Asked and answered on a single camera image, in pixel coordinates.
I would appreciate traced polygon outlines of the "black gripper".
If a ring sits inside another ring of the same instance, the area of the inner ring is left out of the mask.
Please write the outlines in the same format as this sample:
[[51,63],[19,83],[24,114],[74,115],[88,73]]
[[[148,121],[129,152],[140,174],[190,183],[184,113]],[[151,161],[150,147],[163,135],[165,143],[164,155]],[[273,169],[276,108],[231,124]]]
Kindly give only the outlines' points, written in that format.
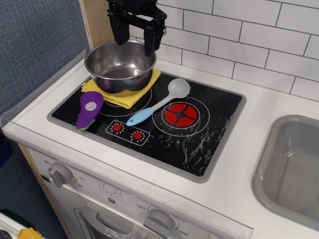
[[145,56],[155,53],[165,31],[166,13],[155,0],[110,0],[108,16],[114,39],[123,45],[130,38],[129,26],[144,29]]

